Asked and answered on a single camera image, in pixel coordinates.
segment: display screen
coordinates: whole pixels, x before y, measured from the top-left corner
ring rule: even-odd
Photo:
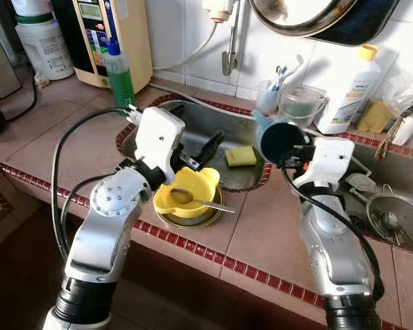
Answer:
[[[84,19],[95,19],[97,21],[102,21],[101,11],[99,5],[93,5],[90,3],[79,3],[81,16]]]

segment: beige tile countertop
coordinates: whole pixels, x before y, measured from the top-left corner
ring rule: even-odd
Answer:
[[[153,83],[177,89],[196,98],[243,109],[253,103],[211,93],[174,82]],[[31,102],[29,85],[0,101],[7,116]],[[137,94],[139,107],[146,107],[166,93],[146,87]],[[50,182],[54,147],[79,118],[113,105],[110,91],[79,82],[75,76],[52,82],[40,90],[39,103],[25,117],[9,124],[0,135],[0,163]],[[128,122],[118,115],[104,115],[84,124],[67,141],[61,155],[59,186],[70,190],[96,175],[114,172],[124,157],[116,136]],[[10,175],[20,190],[49,201],[49,192]],[[91,186],[80,191],[88,197]],[[278,170],[264,186],[249,192],[226,192],[227,204],[236,214],[224,214],[214,224],[197,230],[181,230],[163,223],[149,201],[131,232],[133,240],[169,255],[210,275],[222,278],[324,323],[324,313],[309,269],[306,248],[298,235],[299,200],[291,193]],[[84,216],[86,209],[71,211]],[[382,268],[386,294],[377,311],[396,326],[413,329],[413,254],[371,240]]]

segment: yellow bowl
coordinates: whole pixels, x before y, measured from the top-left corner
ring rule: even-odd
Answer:
[[[208,210],[208,207],[194,202],[181,204],[171,197],[173,188],[185,189],[193,194],[193,199],[213,201],[215,187],[219,184],[220,174],[214,168],[203,168],[195,172],[184,167],[176,173],[174,181],[168,186],[162,185],[153,198],[154,210],[165,215],[172,213],[181,218],[199,217]]]

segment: kitchen sink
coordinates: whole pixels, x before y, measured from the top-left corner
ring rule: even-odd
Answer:
[[[232,190],[248,190],[254,188],[263,177],[265,161],[253,148],[257,158],[254,166],[239,166],[229,168],[225,159],[225,150],[239,146],[255,146],[256,122],[251,116],[233,113],[221,109],[211,109],[187,101],[172,100],[158,105],[178,116],[185,122],[185,131],[181,142],[184,153],[194,156],[217,131],[224,132],[224,141],[206,166],[220,172],[221,186]],[[136,149],[136,130],[124,141],[123,150],[126,155],[134,158]]]
[[[376,193],[382,191],[384,184],[388,184],[395,194],[407,197],[413,203],[413,158],[388,153],[384,160],[376,162],[373,160],[375,150],[375,148],[363,144],[356,144],[353,155],[372,171],[370,178],[377,183]],[[351,162],[343,178],[345,179],[351,173],[365,173],[365,171],[354,162]],[[341,180],[337,191],[337,193],[344,197],[347,213],[364,232],[375,238],[382,239],[368,223],[365,204],[349,192],[350,187],[344,180]],[[374,192],[363,192],[366,198],[370,198],[373,194]],[[413,236],[413,222],[411,226],[404,229]],[[401,246],[413,250],[413,244],[410,240],[404,239],[404,241],[405,243],[401,244]]]

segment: blue bottle cap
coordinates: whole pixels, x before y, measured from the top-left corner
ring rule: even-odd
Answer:
[[[110,55],[121,54],[121,49],[119,48],[119,42],[113,38],[110,38],[110,41],[107,44],[107,50],[109,51]]]

